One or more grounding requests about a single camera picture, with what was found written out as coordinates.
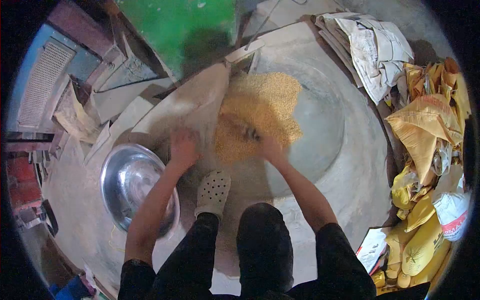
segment metal rod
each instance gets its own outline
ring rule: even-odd
[[[257,29],[257,31],[255,32],[255,34],[252,36],[252,38],[250,39],[250,41],[248,42],[247,46],[245,47],[245,51],[248,50],[248,47],[250,47],[250,44],[257,38],[257,35],[258,33],[260,32],[260,30],[262,29],[262,27],[267,23],[268,19],[270,18],[270,15],[272,14],[273,10],[275,9],[275,7],[280,3],[281,0],[278,0],[275,5],[273,6],[272,10],[268,13],[268,16],[265,18],[264,22],[260,25],[260,27]]]

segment person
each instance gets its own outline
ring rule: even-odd
[[[293,249],[282,214],[260,203],[240,218],[237,250],[240,296],[212,295],[215,241],[230,188],[230,177],[218,170],[198,189],[196,221],[155,274],[152,251],[160,220],[180,176],[201,156],[196,135],[172,133],[171,160],[140,206],[127,234],[118,299],[373,299],[375,285],[355,256],[327,199],[288,162],[270,136],[259,141],[259,155],[283,176],[316,235],[318,278],[293,285]]]

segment knee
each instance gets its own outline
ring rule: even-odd
[[[265,219],[267,217],[276,217],[283,219],[282,213],[272,205],[261,202],[249,206],[242,214],[242,218]]]

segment green wall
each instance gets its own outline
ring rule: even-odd
[[[224,56],[236,39],[235,0],[116,0],[177,79]]]

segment black pants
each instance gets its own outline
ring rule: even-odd
[[[202,291],[207,296],[212,286],[217,232],[218,218],[210,213],[200,214],[158,271],[156,290],[168,294],[170,290],[188,286],[189,290]],[[241,298],[291,289],[293,249],[278,209],[266,203],[247,208],[240,219],[237,250]]]

